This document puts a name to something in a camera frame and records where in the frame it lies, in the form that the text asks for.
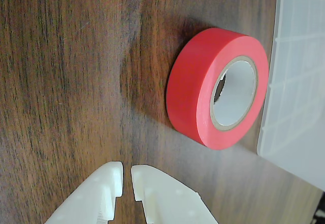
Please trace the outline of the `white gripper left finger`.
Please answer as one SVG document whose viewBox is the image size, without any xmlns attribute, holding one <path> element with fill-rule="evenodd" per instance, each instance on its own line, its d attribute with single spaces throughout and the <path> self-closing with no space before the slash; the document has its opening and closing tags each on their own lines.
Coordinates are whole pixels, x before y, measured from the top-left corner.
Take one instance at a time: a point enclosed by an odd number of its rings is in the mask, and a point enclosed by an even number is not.
<svg viewBox="0 0 325 224">
<path fill-rule="evenodd" d="M 123 165 L 108 162 L 87 177 L 46 223 L 108 223 L 123 193 Z"/>
</svg>

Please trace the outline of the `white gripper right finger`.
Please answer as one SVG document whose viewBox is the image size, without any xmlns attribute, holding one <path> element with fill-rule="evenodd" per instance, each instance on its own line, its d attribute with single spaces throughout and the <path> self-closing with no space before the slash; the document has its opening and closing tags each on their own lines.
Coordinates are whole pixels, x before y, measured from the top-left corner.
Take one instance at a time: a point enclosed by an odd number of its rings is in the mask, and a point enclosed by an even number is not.
<svg viewBox="0 0 325 224">
<path fill-rule="evenodd" d="M 217 223 L 198 192 L 149 166 L 131 167 L 135 201 L 147 223 Z"/>
</svg>

